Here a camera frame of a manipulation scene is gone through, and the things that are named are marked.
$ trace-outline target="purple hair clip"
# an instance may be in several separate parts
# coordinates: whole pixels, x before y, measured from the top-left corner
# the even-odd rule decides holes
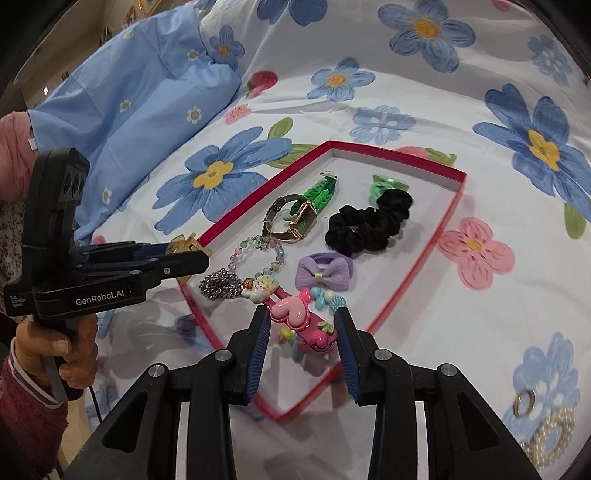
[[[300,260],[295,273],[295,287],[300,291],[312,287],[345,291],[352,276],[353,260],[337,252],[322,252]]]

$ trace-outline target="pink knit sleeve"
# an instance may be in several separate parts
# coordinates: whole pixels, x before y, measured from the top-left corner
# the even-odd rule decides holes
[[[7,358],[0,373],[0,416],[37,470],[49,473],[67,427],[67,404],[45,404],[18,378],[12,361]]]
[[[26,112],[0,119],[0,200],[17,202],[27,197],[38,151],[31,148],[31,120]]]

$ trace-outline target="fabric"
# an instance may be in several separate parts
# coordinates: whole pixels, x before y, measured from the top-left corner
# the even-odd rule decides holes
[[[21,272],[24,200],[38,155],[30,138],[26,112],[0,119],[0,312],[4,312],[4,285]]]
[[[194,6],[133,24],[29,111],[40,151],[74,147],[90,161],[76,239],[85,239],[167,155],[231,100],[240,78],[215,64]]]
[[[38,151],[31,148],[31,121],[26,112],[0,119],[0,201],[17,202],[27,197],[29,180]]]
[[[54,469],[67,427],[67,405],[58,403],[31,380],[11,354],[0,375],[0,416],[15,441],[43,475]]]
[[[376,341],[414,365],[455,364],[520,442],[531,442],[548,414],[574,408],[568,448],[541,469],[544,480],[559,479],[591,433],[591,97],[565,48],[533,13],[500,0],[207,7],[204,45],[236,66],[242,86],[96,234],[152,243],[199,236],[330,139],[404,149],[465,171],[454,216]],[[269,143],[276,139],[283,144]],[[412,184],[409,193],[421,202]],[[175,368],[201,358],[175,329],[187,313],[174,283],[115,313],[101,354],[120,394],[156,361]],[[516,418],[524,389],[535,391],[536,405]],[[423,480],[420,405],[418,413]],[[239,475],[366,478],[374,414],[352,404],[343,384],[288,425],[233,414]]]
[[[0,202],[0,312],[4,312],[4,285],[21,274],[22,223],[26,202]]]

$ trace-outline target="green crochet keychain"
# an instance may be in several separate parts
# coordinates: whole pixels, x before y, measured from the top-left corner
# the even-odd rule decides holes
[[[306,190],[303,196],[312,202],[317,215],[320,214],[322,210],[329,204],[330,199],[335,194],[336,188],[336,176],[333,175],[329,171],[324,171],[321,173],[322,179],[316,182],[316,184]],[[284,220],[290,221],[294,217],[294,215],[298,212],[301,207],[301,202],[295,202],[290,210],[290,214],[287,215]]]

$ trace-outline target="blue pillow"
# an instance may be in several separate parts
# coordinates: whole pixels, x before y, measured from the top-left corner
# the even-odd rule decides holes
[[[121,32],[30,110],[40,151],[74,147],[90,161],[74,237],[91,235],[240,83],[207,56],[194,6],[184,5]]]

